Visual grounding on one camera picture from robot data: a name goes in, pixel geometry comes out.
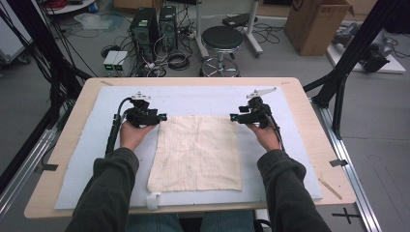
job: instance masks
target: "folded cloth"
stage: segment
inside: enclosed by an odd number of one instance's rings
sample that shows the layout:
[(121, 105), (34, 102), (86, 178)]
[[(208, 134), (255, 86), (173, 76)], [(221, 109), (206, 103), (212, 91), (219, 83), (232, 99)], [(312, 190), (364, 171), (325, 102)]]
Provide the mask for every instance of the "folded cloth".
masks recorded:
[(162, 122), (148, 190), (241, 190), (236, 127), (228, 118), (215, 116)]

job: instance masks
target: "hand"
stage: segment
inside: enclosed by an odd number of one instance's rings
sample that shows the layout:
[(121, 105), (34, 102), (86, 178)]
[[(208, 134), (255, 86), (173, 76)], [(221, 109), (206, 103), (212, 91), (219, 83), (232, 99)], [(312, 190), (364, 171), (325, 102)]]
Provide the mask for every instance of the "hand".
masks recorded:
[(145, 134), (151, 131), (155, 126), (145, 128), (136, 128), (130, 122), (126, 121), (121, 126), (120, 147), (128, 148), (132, 151), (144, 140)]
[(254, 124), (247, 124), (247, 127), (255, 133), (257, 140), (265, 148), (266, 152), (280, 149), (279, 140), (274, 128), (268, 126), (265, 129), (261, 129)]

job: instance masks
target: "jeans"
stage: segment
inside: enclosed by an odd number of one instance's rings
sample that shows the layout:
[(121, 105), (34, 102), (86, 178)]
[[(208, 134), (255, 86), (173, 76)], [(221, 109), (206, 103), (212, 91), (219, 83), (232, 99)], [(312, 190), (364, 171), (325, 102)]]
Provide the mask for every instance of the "jeans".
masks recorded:
[[(129, 216), (127, 232), (184, 232), (178, 216), (135, 215)], [(226, 211), (205, 213), (201, 232), (254, 232), (252, 211)]]

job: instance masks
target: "sleeve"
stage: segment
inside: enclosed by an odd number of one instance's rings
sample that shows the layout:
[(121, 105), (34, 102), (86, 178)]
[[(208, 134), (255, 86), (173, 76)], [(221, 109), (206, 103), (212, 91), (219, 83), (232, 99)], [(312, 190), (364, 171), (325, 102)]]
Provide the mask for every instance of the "sleeve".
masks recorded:
[(257, 166), (275, 231), (331, 231), (305, 189), (302, 164), (282, 150), (274, 150), (261, 157)]
[(125, 231), (139, 162), (127, 148), (94, 161), (93, 177), (82, 192), (66, 231)]

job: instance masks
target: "round stool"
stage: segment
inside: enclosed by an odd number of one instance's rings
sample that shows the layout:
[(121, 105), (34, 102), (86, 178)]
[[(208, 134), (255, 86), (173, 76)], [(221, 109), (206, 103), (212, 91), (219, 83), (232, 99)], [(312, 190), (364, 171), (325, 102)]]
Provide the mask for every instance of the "round stool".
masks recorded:
[(242, 33), (228, 26), (215, 26), (206, 29), (202, 33), (202, 44), (208, 49), (214, 50), (218, 58), (210, 58), (202, 64), (199, 72), (201, 76), (239, 76), (238, 66), (230, 59), (223, 58), (224, 53), (238, 50), (244, 38)]

